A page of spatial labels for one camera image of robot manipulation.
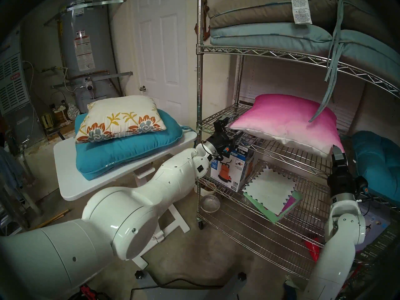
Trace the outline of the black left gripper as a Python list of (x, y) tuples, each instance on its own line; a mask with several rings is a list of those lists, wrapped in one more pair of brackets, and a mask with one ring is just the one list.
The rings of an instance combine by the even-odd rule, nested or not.
[(235, 144), (241, 140), (244, 132), (236, 133), (230, 138), (226, 133), (226, 126), (229, 123), (229, 117), (221, 117), (214, 121), (214, 133), (208, 138), (216, 150), (212, 154), (217, 161), (222, 161), (224, 157), (229, 158), (230, 152), (235, 149)]

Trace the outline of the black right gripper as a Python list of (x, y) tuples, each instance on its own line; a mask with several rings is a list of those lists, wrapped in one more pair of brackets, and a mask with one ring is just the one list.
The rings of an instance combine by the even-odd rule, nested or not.
[(332, 167), (327, 179), (331, 197), (344, 193), (358, 196), (368, 189), (368, 181), (363, 176), (354, 178), (349, 172), (346, 154), (336, 145), (332, 146)]

